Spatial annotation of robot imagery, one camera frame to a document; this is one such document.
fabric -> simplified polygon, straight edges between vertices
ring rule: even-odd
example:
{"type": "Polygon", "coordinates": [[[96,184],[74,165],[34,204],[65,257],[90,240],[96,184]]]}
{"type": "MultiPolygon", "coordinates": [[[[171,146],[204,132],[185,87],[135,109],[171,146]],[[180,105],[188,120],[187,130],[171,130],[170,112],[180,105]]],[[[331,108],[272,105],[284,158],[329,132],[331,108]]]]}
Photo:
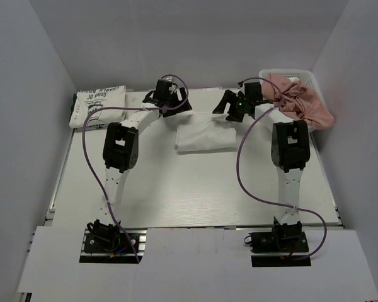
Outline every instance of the fabric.
{"type": "MultiPolygon", "coordinates": [[[[328,129],[335,124],[335,118],[313,88],[302,81],[292,82],[278,74],[269,74],[267,79],[283,92],[285,104],[280,107],[280,111],[289,118],[304,120],[317,130],[328,129]]],[[[262,83],[262,95],[274,102],[280,101],[279,93],[266,81],[262,83]]]]}
{"type": "Polygon", "coordinates": [[[176,149],[178,152],[194,152],[236,148],[237,133],[227,115],[187,111],[175,116],[176,149]]]}
{"type": "MultiPolygon", "coordinates": [[[[126,86],[85,90],[77,92],[77,99],[70,118],[70,128],[82,128],[90,112],[104,107],[124,107],[126,86]]],[[[102,128],[109,123],[123,121],[124,110],[104,110],[95,113],[88,121],[87,129],[102,128]]]]}

cable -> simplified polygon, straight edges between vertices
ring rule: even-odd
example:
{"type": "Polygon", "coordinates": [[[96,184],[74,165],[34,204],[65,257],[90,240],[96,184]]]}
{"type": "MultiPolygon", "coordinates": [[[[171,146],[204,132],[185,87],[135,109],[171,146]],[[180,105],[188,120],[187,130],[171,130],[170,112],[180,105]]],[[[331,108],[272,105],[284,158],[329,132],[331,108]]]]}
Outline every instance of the cable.
{"type": "Polygon", "coordinates": [[[113,254],[116,256],[116,255],[119,255],[120,253],[122,253],[126,248],[122,248],[120,250],[117,250],[116,252],[114,252],[113,254]]]}
{"type": "MultiPolygon", "coordinates": [[[[250,77],[250,78],[247,78],[245,80],[242,81],[245,82],[245,81],[248,81],[248,80],[253,80],[253,79],[258,79],[258,80],[263,80],[263,81],[267,81],[267,83],[270,83],[272,86],[274,86],[277,91],[280,93],[280,96],[281,96],[281,100],[280,102],[275,106],[275,107],[278,107],[278,106],[281,106],[283,103],[284,103],[284,95],[283,93],[281,92],[281,90],[272,82],[272,81],[269,81],[269,80],[266,80],[262,77],[250,77]]],[[[264,200],[264,199],[261,199],[259,197],[256,197],[255,195],[253,195],[252,193],[250,193],[244,186],[242,180],[241,180],[241,175],[239,173],[239,160],[241,158],[241,152],[242,152],[242,149],[244,147],[244,142],[246,140],[246,138],[248,137],[249,133],[251,132],[251,130],[253,129],[253,127],[255,127],[255,125],[257,124],[257,122],[259,122],[264,116],[268,115],[269,113],[271,113],[275,107],[272,107],[268,110],[266,110],[261,116],[259,116],[257,119],[255,119],[255,121],[252,123],[252,125],[248,128],[248,130],[246,130],[245,132],[245,135],[243,137],[243,139],[241,140],[241,143],[239,144],[239,148],[238,148],[238,152],[237,152],[237,161],[236,161],[236,174],[237,174],[237,180],[238,180],[238,183],[239,183],[239,186],[241,186],[241,189],[251,198],[261,202],[261,203],[266,203],[266,204],[270,204],[272,206],[283,206],[285,208],[294,208],[293,206],[289,205],[289,204],[284,204],[284,203],[274,203],[273,201],[267,201],[267,200],[264,200]]],[[[316,215],[321,221],[322,221],[322,224],[323,224],[323,238],[322,238],[322,241],[321,243],[318,245],[318,247],[313,251],[311,252],[310,254],[304,256],[304,257],[300,257],[300,258],[296,258],[295,260],[302,260],[302,259],[306,259],[308,257],[311,257],[312,255],[316,254],[320,249],[321,247],[323,246],[323,243],[325,242],[326,240],[326,236],[328,234],[328,226],[326,225],[326,222],[325,220],[323,219],[323,217],[315,212],[315,211],[312,211],[312,210],[308,210],[308,209],[303,209],[303,208],[297,208],[299,211],[302,211],[302,212],[306,212],[306,213],[311,213],[311,214],[314,214],[316,215]]]]}
{"type": "Polygon", "coordinates": [[[292,247],[292,249],[291,249],[291,253],[290,253],[287,257],[291,257],[292,254],[294,254],[294,252],[295,252],[295,245],[292,247]]]}
{"type": "Polygon", "coordinates": [[[246,241],[247,238],[251,238],[251,235],[248,235],[244,238],[244,243],[247,245],[247,244],[251,244],[252,243],[252,239],[250,241],[246,241]]]}
{"type": "Polygon", "coordinates": [[[130,237],[128,235],[128,233],[125,231],[125,229],[123,228],[123,226],[117,221],[117,219],[115,218],[115,215],[113,214],[113,211],[112,211],[112,206],[111,204],[109,203],[109,197],[108,197],[108,194],[106,193],[106,190],[105,190],[105,187],[103,186],[100,178],[98,177],[97,173],[95,172],[94,170],[94,167],[93,165],[91,164],[91,161],[89,160],[89,157],[88,157],[88,153],[87,153],[87,145],[86,145],[86,129],[87,129],[87,124],[88,124],[88,121],[89,119],[97,112],[100,112],[100,111],[104,111],[104,110],[134,110],[134,111],[145,111],[145,110],[176,110],[176,109],[179,109],[180,107],[182,107],[187,101],[188,101],[188,97],[189,97],[189,88],[188,86],[186,85],[186,83],[183,81],[183,79],[181,79],[180,77],[178,77],[177,75],[174,75],[174,74],[166,74],[164,76],[162,76],[161,78],[162,79],[165,79],[166,77],[174,77],[175,79],[178,79],[182,84],[183,86],[185,87],[185,90],[186,90],[186,98],[177,106],[175,107],[172,107],[172,108],[168,108],[168,107],[153,107],[153,108],[126,108],[126,107],[105,107],[105,108],[99,108],[93,112],[91,112],[90,114],[87,115],[86,119],[84,120],[84,125],[83,125],[83,132],[82,132],[82,141],[83,141],[83,153],[84,153],[84,158],[86,159],[86,162],[87,162],[87,165],[90,169],[90,171],[92,172],[92,174],[94,175],[94,178],[96,179],[97,183],[100,185],[101,187],[101,190],[102,190],[102,193],[105,197],[105,200],[106,200],[106,203],[108,205],[108,209],[109,209],[109,214],[111,215],[112,217],[112,220],[114,222],[114,224],[116,224],[119,229],[126,235],[126,237],[128,238],[129,240],[129,244],[130,246],[132,247],[132,250],[133,250],[133,253],[136,257],[136,260],[137,260],[137,263],[140,262],[139,260],[139,256],[137,255],[137,251],[136,249],[134,248],[134,245],[132,244],[132,241],[130,240],[130,237]]]}
{"type": "Polygon", "coordinates": [[[118,244],[116,245],[116,247],[113,250],[105,250],[105,249],[104,250],[107,251],[107,252],[113,252],[114,250],[116,250],[119,247],[119,245],[120,245],[120,238],[119,238],[118,244]]]}
{"type": "Polygon", "coordinates": [[[93,226],[94,226],[94,223],[92,222],[87,223],[87,230],[89,230],[90,233],[93,232],[93,226]]]}
{"type": "Polygon", "coordinates": [[[173,83],[173,85],[175,86],[175,89],[172,91],[172,93],[174,93],[177,90],[177,88],[178,88],[177,84],[173,83]]]}

white platform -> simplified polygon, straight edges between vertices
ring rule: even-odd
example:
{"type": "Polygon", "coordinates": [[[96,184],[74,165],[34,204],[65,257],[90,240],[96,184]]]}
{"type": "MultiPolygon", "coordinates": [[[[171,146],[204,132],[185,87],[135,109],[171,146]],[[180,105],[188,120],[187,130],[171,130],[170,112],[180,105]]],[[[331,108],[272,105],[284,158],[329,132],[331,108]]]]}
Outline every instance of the white platform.
{"type": "MultiPolygon", "coordinates": [[[[196,111],[211,112],[224,90],[190,91],[196,111]]],[[[138,106],[146,92],[127,93],[127,105],[138,106]]],[[[238,138],[253,120],[237,125],[238,138]]],[[[106,130],[87,132],[89,157],[105,179],[102,150],[106,130]]],[[[139,161],[127,179],[123,206],[116,212],[127,228],[270,225],[275,207],[245,195],[235,173],[236,152],[176,153],[171,120],[154,122],[139,138],[139,161]]],[[[271,133],[257,125],[243,149],[241,175],[255,195],[277,201],[277,172],[270,157],[271,133]]],[[[83,226],[95,220],[101,191],[83,157],[81,133],[75,133],[55,199],[53,226],[83,226]]],[[[301,180],[300,207],[338,223],[333,197],[311,142],[311,159],[301,180]]],[[[319,223],[301,213],[303,224],[319,223]]]]}
{"type": "MultiPolygon", "coordinates": [[[[322,231],[307,231],[314,249],[322,231]]],[[[299,301],[378,299],[354,231],[329,231],[311,267],[255,268],[247,231],[152,229],[137,264],[80,264],[82,227],[38,227],[18,291],[52,301],[299,301]]]]}

white backdrop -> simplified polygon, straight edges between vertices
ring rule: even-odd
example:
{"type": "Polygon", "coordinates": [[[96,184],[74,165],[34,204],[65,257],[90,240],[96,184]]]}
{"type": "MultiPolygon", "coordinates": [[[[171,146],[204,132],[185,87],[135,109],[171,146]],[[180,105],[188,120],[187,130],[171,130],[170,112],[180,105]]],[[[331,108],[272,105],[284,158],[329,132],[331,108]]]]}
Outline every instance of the white backdrop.
{"type": "Polygon", "coordinates": [[[313,71],[336,119],[316,135],[321,157],[378,288],[378,0],[349,2],[313,71]]]}
{"type": "Polygon", "coordinates": [[[0,302],[42,225],[76,87],[27,0],[0,0],[0,302]]]}
{"type": "Polygon", "coordinates": [[[347,0],[31,0],[79,89],[234,87],[261,69],[310,70],[347,0]]]}

pink cloth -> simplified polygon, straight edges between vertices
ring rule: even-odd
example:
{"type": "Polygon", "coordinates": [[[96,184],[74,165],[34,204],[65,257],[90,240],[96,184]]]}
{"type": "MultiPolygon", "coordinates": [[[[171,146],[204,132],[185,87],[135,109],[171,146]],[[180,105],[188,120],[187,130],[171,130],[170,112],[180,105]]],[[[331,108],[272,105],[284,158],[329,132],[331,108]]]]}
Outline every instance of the pink cloth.
{"type": "MultiPolygon", "coordinates": [[[[283,92],[285,102],[280,111],[289,118],[304,120],[318,130],[331,128],[335,124],[335,118],[313,88],[306,86],[302,81],[291,82],[278,74],[269,74],[267,79],[283,92]]],[[[262,84],[262,95],[273,102],[280,101],[279,93],[266,81],[262,84]]]]}

